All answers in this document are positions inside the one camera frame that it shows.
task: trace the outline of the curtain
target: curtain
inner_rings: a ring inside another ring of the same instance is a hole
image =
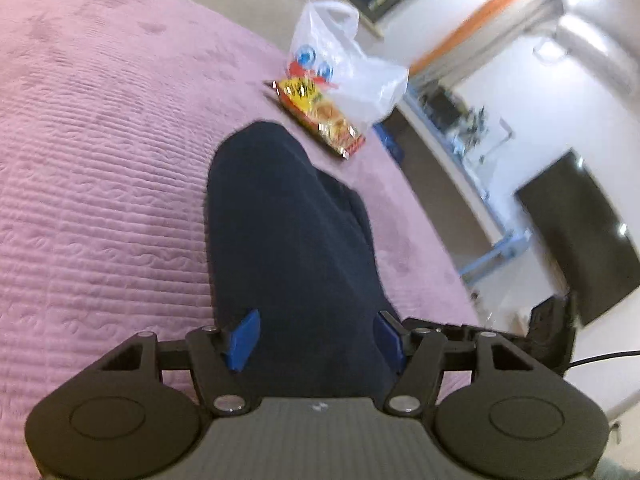
[[[562,0],[489,0],[432,52],[410,69],[422,94],[438,82],[452,88],[528,30],[564,13]]]

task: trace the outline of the white plastic bag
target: white plastic bag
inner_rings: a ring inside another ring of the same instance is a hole
[[[289,49],[290,76],[307,75],[361,131],[391,113],[408,70],[368,57],[355,41],[358,10],[339,0],[307,2]]]

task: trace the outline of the pink quilt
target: pink quilt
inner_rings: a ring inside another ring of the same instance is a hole
[[[264,97],[284,56],[258,36],[189,0],[0,0],[0,31],[3,479],[38,476],[23,425],[39,399],[137,331],[211,322],[207,168],[258,118],[360,192],[401,314],[475,321],[381,143],[347,162],[319,149]]]

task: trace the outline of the orange curtain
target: orange curtain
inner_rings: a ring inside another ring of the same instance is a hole
[[[417,75],[433,63],[434,60],[444,56],[447,52],[450,52],[459,44],[468,40],[476,31],[484,27],[495,16],[500,14],[515,1],[516,0],[488,0],[487,3],[469,16],[465,22],[460,25],[446,40],[437,46],[436,49],[415,61],[409,68],[409,77]]]

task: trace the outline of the dark pants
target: dark pants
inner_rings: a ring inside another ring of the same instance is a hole
[[[262,320],[241,381],[259,396],[382,398],[394,376],[372,324],[394,310],[357,193],[265,122],[222,144],[207,193],[218,322]]]

